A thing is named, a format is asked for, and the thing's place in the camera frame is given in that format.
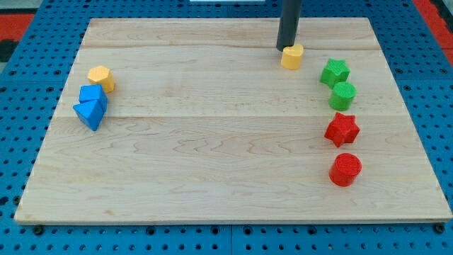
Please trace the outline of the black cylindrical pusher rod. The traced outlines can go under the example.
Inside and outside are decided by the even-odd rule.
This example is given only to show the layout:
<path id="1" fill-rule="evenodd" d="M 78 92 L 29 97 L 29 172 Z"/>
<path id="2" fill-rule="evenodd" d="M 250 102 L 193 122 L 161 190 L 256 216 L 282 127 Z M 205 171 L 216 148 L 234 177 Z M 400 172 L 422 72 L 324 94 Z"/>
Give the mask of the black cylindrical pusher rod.
<path id="1" fill-rule="evenodd" d="M 302 0 L 283 0 L 276 48 L 282 52 L 285 47 L 294 45 L 302 11 Z"/>

